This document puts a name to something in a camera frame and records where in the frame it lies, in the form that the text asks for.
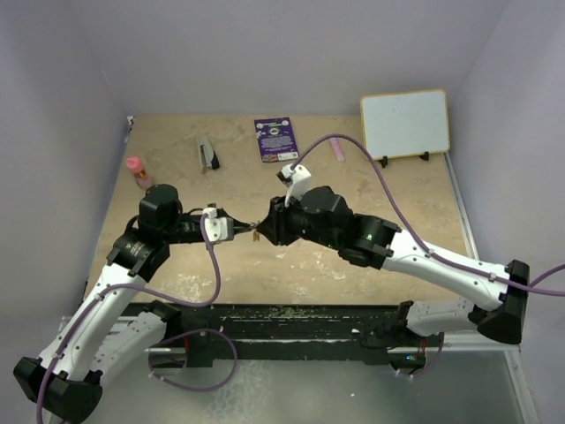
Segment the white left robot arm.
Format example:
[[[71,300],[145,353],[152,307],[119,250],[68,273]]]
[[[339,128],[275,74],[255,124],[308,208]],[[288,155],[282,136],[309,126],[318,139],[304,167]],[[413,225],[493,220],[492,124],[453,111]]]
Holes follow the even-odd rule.
[[[38,357],[21,358],[13,370],[35,404],[37,422],[84,422],[143,350],[178,342],[177,300],[147,286],[171,246],[201,243],[212,253],[216,244],[252,228],[214,204],[197,215],[185,212],[172,185],[147,189],[74,316]]]

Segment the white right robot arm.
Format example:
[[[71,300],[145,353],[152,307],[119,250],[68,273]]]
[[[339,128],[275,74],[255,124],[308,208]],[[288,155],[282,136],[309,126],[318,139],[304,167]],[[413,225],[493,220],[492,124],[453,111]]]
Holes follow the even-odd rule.
[[[308,240],[336,250],[351,265],[413,276],[457,294],[450,301],[402,303],[401,318],[392,326],[401,345],[460,330],[476,330],[507,345],[522,341],[530,279],[522,261],[500,265],[437,246],[423,249],[397,224],[353,212],[328,186],[313,188],[299,200],[274,197],[257,231],[277,246]]]

